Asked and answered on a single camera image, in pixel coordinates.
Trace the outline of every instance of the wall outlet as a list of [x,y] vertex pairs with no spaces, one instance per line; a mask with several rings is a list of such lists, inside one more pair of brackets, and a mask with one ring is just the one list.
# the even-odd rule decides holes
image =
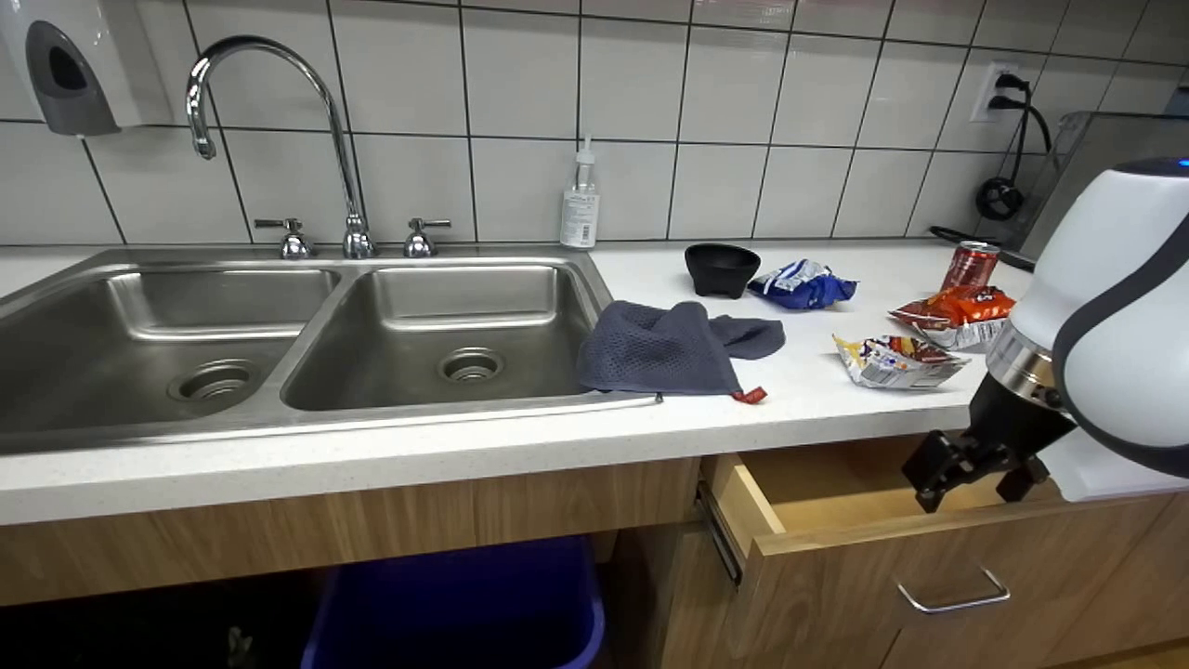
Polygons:
[[980,69],[980,85],[976,85],[976,93],[974,93],[971,120],[991,120],[988,100],[1001,93],[1001,89],[997,89],[1001,73],[1018,73],[1018,67],[1013,67],[1013,64],[988,64],[988,67]]

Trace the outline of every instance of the dish towel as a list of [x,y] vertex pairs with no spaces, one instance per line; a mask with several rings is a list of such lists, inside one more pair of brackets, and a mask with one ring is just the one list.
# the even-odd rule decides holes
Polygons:
[[743,389],[731,358],[758,362],[780,344],[780,318],[709,318],[697,300],[670,312],[612,300],[581,352],[581,383],[609,394],[731,394],[758,404],[766,389]]

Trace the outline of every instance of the stainless steel sink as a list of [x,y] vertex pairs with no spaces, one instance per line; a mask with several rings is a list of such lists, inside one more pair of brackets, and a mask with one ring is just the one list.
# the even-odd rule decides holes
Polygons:
[[587,256],[105,253],[0,300],[0,452],[648,404],[576,383]]

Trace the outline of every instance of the faucet handle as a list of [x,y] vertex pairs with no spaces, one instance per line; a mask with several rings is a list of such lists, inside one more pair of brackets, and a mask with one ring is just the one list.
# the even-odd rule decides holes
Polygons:
[[434,256],[426,227],[451,227],[451,219],[410,219],[405,256]]
[[279,256],[282,259],[306,259],[311,256],[307,240],[300,236],[300,219],[285,215],[285,219],[253,219],[253,227],[260,232],[285,232]]

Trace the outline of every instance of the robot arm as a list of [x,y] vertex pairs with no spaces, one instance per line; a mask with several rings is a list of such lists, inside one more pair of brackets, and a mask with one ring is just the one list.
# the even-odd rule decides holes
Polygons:
[[1101,446],[1189,474],[1189,158],[1105,172],[1036,259],[1033,291],[988,349],[971,430],[929,436],[903,464],[933,513],[955,483],[1008,472],[1023,499],[1036,451],[1080,427]]

